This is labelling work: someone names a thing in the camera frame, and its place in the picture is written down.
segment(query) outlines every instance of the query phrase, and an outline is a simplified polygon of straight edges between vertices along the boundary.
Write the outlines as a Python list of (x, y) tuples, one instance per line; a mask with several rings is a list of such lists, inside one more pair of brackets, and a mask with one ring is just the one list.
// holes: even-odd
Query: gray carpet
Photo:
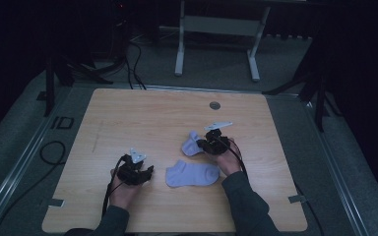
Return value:
[[(173, 74), (176, 41), (174, 34), (164, 36), (167, 37), (158, 45), (146, 44), (147, 41), (142, 37), (134, 40), (142, 46), (137, 73), (152, 89), (156, 86), (249, 92), (273, 89), (291, 79), (310, 43), (309, 40), (283, 41), (270, 37), (262, 40), (257, 56), (262, 80), (253, 83), (250, 80), (245, 52), (240, 49), (242, 46), (236, 49), (226, 46), (206, 48), (195, 41), (188, 42), (183, 76), (175, 77)], [(136, 47), (130, 47), (129, 56), (132, 64), (137, 58), (137, 52)], [(71, 90), (68, 89), (66, 99), (58, 101), (60, 106), (50, 118), (42, 117), (45, 103), (35, 100), (38, 93), (44, 90), (44, 76), (31, 81), (0, 124), (0, 184), (17, 159), (23, 155), (39, 125), (45, 122), (52, 124), (54, 117), (74, 118), (73, 127), (47, 128), (40, 146), (58, 140), (66, 145), (68, 153), (93, 90), (101, 87), (128, 87), (124, 69), (106, 78), (114, 81), (114, 85), (102, 86), (92, 81), (78, 80)], [(64, 90), (57, 88), (59, 94)], [(298, 93), (299, 90), (300, 86), (290, 89), (287, 93)], [(324, 144), (309, 119), (308, 112), (312, 112), (312, 109), (305, 108), (297, 98), (286, 94), (272, 96), (268, 100), (292, 177), (315, 211), (325, 235), (378, 235), (378, 186), (344, 119), (336, 117), (329, 110), (330, 116), (324, 117), (326, 132), (323, 141), (327, 141), (325, 145), (328, 145), (339, 165), (367, 233), (356, 232), (350, 223), (344, 199), (339, 194), (339, 187), (333, 180), (333, 172), (327, 162)], [(61, 147), (58, 145), (51, 145), (44, 152), (44, 156), (52, 161), (56, 161), (60, 154)], [(39, 158), (38, 152), (35, 152), (10, 203), (50, 168), (51, 166)], [(62, 169), (62, 166), (56, 167), (51, 175), (9, 211), (0, 227), (0, 235), (46, 235), (40, 225)], [(307, 205), (303, 207), (308, 229), (299, 233), (286, 232), (285, 235), (320, 235), (311, 209)]]

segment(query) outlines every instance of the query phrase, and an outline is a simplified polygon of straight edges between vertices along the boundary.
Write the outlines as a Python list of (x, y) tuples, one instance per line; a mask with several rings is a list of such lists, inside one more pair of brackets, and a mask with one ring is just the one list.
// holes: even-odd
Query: person's left hand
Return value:
[(140, 192), (140, 189), (143, 185), (127, 185), (125, 183), (121, 184), (121, 181), (118, 179), (118, 176), (114, 176), (111, 191), (115, 189), (109, 196), (109, 203), (116, 207), (121, 207), (128, 209), (132, 201), (137, 197), (137, 194)]

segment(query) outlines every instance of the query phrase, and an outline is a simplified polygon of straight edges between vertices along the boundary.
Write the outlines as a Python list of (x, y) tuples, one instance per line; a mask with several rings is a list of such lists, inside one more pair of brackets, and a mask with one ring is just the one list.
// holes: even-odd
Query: white sock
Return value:
[(198, 140), (201, 140), (201, 137), (196, 134), (196, 131), (191, 131), (189, 133), (189, 138), (182, 145), (183, 153), (185, 153), (185, 155), (187, 156), (192, 156), (204, 151), (203, 149), (198, 147), (198, 144), (196, 144), (196, 141)]
[(215, 165), (178, 160), (174, 166), (166, 168), (165, 183), (170, 187), (207, 186), (214, 184), (219, 177), (220, 169)]

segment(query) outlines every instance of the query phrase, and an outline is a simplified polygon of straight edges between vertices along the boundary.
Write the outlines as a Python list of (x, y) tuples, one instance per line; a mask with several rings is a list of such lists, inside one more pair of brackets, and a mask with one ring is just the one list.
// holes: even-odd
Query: wooden table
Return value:
[(203, 136), (205, 126), (220, 121), (233, 122), (222, 134), (235, 138), (252, 188), (270, 205), (278, 229), (305, 230), (301, 204), (288, 200), (297, 193), (263, 95), (108, 88), (94, 92), (54, 193), (64, 206), (48, 209), (43, 230), (96, 228), (109, 170), (134, 148), (148, 157), (143, 168), (154, 165), (155, 172), (129, 210), (128, 232), (234, 232), (223, 174), (207, 187), (165, 184), (166, 167), (179, 159), (210, 162), (203, 153), (187, 157), (181, 146), (191, 130)]

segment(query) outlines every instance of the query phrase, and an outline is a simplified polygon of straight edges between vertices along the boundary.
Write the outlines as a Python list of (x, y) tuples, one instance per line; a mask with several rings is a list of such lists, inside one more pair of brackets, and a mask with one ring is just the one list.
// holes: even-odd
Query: white stand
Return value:
[(269, 16), (270, 7), (266, 7), (261, 21), (236, 20), (224, 18), (210, 18), (198, 16), (185, 16), (185, 1), (180, 1), (180, 27), (179, 27), (179, 48), (177, 50), (176, 67), (174, 75), (181, 76), (183, 72), (183, 60), (185, 55), (184, 33), (186, 31), (222, 33), (233, 35), (254, 36), (254, 45), (247, 50), (248, 62), (250, 64), (251, 78), (254, 82), (260, 80), (257, 69), (256, 53), (266, 20)]

